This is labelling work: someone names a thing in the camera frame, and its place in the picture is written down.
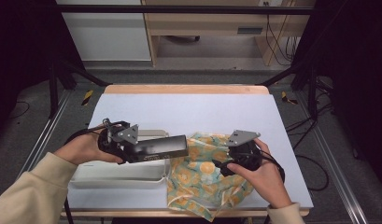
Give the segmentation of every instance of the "wooden table edge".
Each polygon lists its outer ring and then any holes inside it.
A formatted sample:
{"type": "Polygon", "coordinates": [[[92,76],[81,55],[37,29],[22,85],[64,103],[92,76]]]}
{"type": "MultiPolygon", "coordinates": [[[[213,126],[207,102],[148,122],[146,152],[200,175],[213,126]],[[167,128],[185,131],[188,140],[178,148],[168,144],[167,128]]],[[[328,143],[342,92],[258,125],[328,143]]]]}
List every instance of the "wooden table edge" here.
{"type": "MultiPolygon", "coordinates": [[[[305,217],[309,209],[301,208],[300,214],[305,217]]],[[[199,217],[189,211],[174,211],[167,209],[126,209],[126,210],[87,210],[74,209],[71,211],[73,217],[199,217]]],[[[217,217],[266,217],[266,210],[221,210],[217,217]]]]}
{"type": "Polygon", "coordinates": [[[253,85],[109,85],[104,94],[269,94],[264,86],[253,85]]]}

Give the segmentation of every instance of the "white table surface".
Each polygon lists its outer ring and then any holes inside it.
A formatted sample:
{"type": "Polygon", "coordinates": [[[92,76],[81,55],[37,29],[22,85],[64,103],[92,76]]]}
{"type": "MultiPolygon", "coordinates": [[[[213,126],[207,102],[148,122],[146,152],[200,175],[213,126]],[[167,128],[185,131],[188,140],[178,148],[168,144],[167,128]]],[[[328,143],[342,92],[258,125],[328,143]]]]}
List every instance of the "white table surface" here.
{"type": "MultiPolygon", "coordinates": [[[[272,95],[259,94],[103,94],[90,127],[105,118],[138,124],[141,130],[165,130],[171,136],[195,132],[227,133],[233,130],[261,134],[272,155],[286,172],[285,186],[301,208],[312,208],[298,162],[292,151],[272,95]]],[[[167,209],[165,182],[154,189],[76,189],[69,186],[72,209],[167,209]]],[[[265,209],[268,203],[255,190],[238,209],[265,209]]]]}

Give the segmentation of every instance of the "white cabinet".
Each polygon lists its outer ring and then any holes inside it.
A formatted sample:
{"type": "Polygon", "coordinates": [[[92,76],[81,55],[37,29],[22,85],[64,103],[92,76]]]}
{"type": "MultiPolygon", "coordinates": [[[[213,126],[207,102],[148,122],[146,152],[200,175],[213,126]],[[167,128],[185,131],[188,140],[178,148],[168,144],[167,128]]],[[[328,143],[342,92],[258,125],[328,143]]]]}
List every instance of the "white cabinet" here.
{"type": "MultiPolygon", "coordinates": [[[[141,5],[139,0],[57,0],[60,5],[141,5]]],[[[142,13],[63,13],[82,61],[150,61],[142,13]]]]}

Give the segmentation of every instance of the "metal bracket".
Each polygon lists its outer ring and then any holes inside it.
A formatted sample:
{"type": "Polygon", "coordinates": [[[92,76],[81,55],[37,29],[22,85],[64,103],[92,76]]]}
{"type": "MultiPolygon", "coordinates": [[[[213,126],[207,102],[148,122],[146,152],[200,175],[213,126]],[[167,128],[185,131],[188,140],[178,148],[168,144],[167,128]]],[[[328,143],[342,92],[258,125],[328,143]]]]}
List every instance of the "metal bracket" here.
{"type": "Polygon", "coordinates": [[[115,142],[126,141],[133,145],[138,143],[138,124],[133,125],[132,127],[125,129],[123,131],[117,132],[115,136],[112,136],[112,139],[115,142]]]}
{"type": "Polygon", "coordinates": [[[260,133],[234,130],[232,135],[229,137],[228,141],[225,142],[225,146],[237,147],[260,136],[261,136],[260,133]]]}

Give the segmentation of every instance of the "hand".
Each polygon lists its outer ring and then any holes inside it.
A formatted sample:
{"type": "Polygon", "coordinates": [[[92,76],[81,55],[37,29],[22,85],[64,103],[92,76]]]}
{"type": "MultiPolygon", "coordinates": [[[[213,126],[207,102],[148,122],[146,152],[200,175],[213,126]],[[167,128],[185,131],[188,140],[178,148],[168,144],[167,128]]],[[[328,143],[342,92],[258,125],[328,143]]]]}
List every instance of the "hand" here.
{"type": "Polygon", "coordinates": [[[75,165],[87,161],[107,161],[122,163],[123,160],[117,156],[103,152],[98,148],[98,134],[101,132],[87,133],[74,138],[53,154],[69,161],[75,165]]]}
{"type": "MultiPolygon", "coordinates": [[[[269,147],[260,139],[254,139],[257,146],[269,153],[269,147]]],[[[262,160],[261,167],[250,171],[238,164],[230,163],[228,168],[243,176],[273,208],[282,208],[292,204],[277,167],[270,161],[262,160]]]]}

